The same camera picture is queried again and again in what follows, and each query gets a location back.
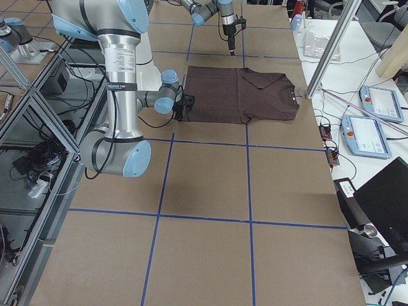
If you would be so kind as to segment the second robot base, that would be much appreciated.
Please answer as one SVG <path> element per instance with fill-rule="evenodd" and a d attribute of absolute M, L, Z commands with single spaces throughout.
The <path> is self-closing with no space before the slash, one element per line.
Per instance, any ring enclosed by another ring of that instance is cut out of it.
<path fill-rule="evenodd" d="M 1 47 L 19 64 L 40 64 L 46 56 L 40 51 L 41 43 L 32 37 L 17 17 L 1 17 Z"/>

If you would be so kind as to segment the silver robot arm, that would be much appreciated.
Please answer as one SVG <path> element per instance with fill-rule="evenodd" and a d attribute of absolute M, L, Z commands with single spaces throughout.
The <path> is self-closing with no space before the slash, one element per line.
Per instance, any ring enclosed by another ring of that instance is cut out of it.
<path fill-rule="evenodd" d="M 139 177 L 152 149 L 138 127 L 146 107 L 181 119 L 194 96 L 187 95 L 172 69 L 154 65 L 144 1 L 53 1 L 55 29 L 66 36 L 99 43 L 105 58 L 108 120 L 88 133 L 80 157 L 97 174 Z"/>
<path fill-rule="evenodd" d="M 193 24 L 202 26 L 217 13 L 222 23 L 222 30 L 226 36 L 230 55 L 235 54 L 235 35 L 237 33 L 238 19 L 234 12 L 233 1 L 209 1 L 200 4 L 197 1 L 179 1 L 191 15 Z"/>

